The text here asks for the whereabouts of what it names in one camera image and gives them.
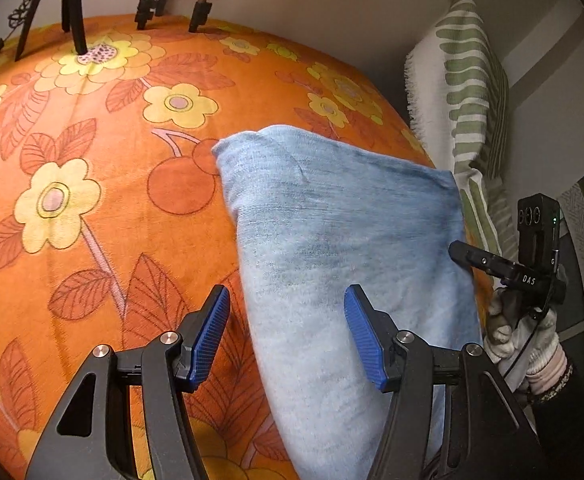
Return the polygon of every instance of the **wrist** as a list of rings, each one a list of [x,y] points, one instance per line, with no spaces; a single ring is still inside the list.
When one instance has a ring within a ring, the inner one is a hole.
[[[539,373],[543,368],[547,366],[552,359],[552,356],[556,352],[559,346],[559,336],[553,331],[552,335],[549,337],[544,336],[546,343],[544,343],[541,348],[534,348],[530,352],[530,360],[528,361],[527,375],[534,375]]]
[[[556,350],[547,364],[536,373],[526,375],[532,393],[540,395],[552,388],[565,373],[567,364],[563,347],[557,344]]]

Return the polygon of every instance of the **striped pillow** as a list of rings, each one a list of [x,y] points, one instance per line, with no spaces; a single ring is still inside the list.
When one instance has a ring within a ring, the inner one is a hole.
[[[508,78],[472,0],[448,13],[406,59],[411,127],[435,165],[454,173],[475,243],[515,258],[516,233],[499,178]]]

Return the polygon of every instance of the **bed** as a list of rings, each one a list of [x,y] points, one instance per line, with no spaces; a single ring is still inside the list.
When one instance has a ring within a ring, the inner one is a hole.
[[[215,479],[294,479],[259,381],[211,147],[286,123],[432,163],[373,85],[325,54],[232,23],[191,34],[179,16],[144,31],[132,18],[85,20],[83,57],[58,26],[34,30],[18,63],[14,42],[0,53],[0,463],[24,477],[93,347],[142,346],[222,283],[233,311],[214,362],[220,389],[188,405],[206,467]],[[80,200],[67,208],[70,195]]]

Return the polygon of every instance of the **hand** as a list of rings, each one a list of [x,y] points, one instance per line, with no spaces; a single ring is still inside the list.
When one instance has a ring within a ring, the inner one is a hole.
[[[490,315],[486,322],[483,347],[492,362],[498,365],[501,374],[505,374],[510,368],[536,327],[536,321],[525,316],[519,321],[517,328],[512,329],[503,312],[511,310],[515,301],[517,301],[516,291],[498,288],[488,308]],[[549,363],[558,345],[556,312],[550,309],[539,323],[524,354],[505,377],[510,389],[514,391],[523,382],[525,376],[541,371]]]

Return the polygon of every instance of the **wooden chair leg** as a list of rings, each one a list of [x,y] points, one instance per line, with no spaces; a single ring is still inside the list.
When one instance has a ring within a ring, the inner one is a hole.
[[[38,4],[41,0],[32,0],[30,4],[30,9],[25,16],[25,21],[23,22],[23,28],[21,29],[21,35],[19,37],[19,44],[16,47],[16,54],[14,60],[18,61],[21,59],[23,51],[25,49],[25,43],[28,41],[28,34],[30,33],[30,28],[32,27],[32,20],[34,19],[34,14],[37,12]]]
[[[74,49],[79,56],[87,54],[85,29],[83,28],[83,5],[81,0],[67,0],[70,30],[74,40]]]

